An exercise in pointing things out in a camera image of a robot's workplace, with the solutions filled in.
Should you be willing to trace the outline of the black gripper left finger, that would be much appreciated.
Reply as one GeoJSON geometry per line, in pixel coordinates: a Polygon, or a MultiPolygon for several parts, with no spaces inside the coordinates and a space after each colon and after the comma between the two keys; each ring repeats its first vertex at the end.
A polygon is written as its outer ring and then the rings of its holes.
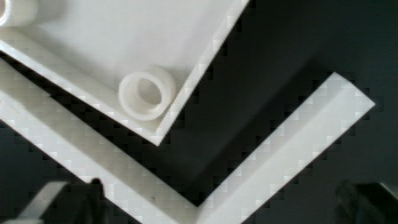
{"type": "Polygon", "coordinates": [[[106,224],[104,191],[99,180],[72,184],[49,182],[12,224],[106,224]]]}

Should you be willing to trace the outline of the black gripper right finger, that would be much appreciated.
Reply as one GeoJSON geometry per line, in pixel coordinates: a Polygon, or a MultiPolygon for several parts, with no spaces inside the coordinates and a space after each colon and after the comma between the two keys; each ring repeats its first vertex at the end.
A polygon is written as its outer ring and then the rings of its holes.
{"type": "Polygon", "coordinates": [[[335,188],[335,224],[398,224],[398,188],[343,181],[335,188]]]}

